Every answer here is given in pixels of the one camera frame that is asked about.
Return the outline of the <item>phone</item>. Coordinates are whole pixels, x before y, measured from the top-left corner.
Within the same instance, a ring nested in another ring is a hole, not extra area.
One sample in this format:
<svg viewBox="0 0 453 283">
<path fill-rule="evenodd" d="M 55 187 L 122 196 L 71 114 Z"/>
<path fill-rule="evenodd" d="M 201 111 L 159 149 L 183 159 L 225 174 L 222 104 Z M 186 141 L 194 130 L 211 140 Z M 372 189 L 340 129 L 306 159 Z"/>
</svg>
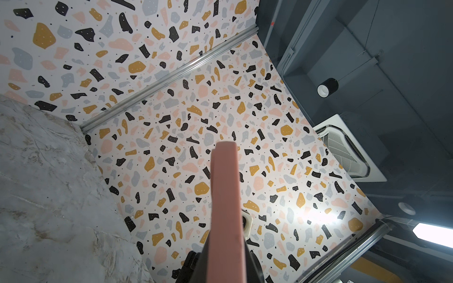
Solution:
<svg viewBox="0 0 453 283">
<path fill-rule="evenodd" d="M 241 215 L 241 194 L 237 145 L 216 144 L 211 154 L 211 230 L 208 244 L 206 281 L 245 283 L 245 239 Z"/>
</svg>

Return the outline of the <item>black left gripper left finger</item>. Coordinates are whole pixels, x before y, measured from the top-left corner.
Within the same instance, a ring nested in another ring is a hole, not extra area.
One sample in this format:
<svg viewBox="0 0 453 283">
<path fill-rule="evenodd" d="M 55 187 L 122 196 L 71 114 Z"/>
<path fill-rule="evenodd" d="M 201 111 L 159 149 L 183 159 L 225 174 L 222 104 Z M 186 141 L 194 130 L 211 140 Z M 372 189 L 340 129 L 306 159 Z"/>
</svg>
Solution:
<svg viewBox="0 0 453 283">
<path fill-rule="evenodd" d="M 206 283 L 207 282 L 207 265 L 209 254 L 210 236 L 207 237 L 203 250 L 199 253 L 195 269 L 191 276 L 190 283 Z"/>
</svg>

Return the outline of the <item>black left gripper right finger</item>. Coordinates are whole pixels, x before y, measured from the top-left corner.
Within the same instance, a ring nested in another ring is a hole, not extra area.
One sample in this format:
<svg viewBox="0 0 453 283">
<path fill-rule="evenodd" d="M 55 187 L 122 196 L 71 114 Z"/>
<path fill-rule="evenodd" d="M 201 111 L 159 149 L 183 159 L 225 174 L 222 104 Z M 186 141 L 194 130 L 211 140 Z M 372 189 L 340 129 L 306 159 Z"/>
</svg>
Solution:
<svg viewBox="0 0 453 283">
<path fill-rule="evenodd" d="M 247 243 L 245 247 L 245 265 L 247 283 L 265 283 L 263 269 L 257 256 L 249 250 Z"/>
</svg>

